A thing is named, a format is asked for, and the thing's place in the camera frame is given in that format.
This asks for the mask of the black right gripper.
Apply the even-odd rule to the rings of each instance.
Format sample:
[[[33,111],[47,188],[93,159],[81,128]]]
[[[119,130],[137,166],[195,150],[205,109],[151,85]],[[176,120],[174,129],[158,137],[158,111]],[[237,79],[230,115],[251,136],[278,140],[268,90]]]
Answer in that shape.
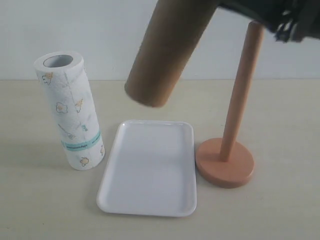
[[[260,23],[277,41],[320,39],[318,0],[222,0],[219,7]]]

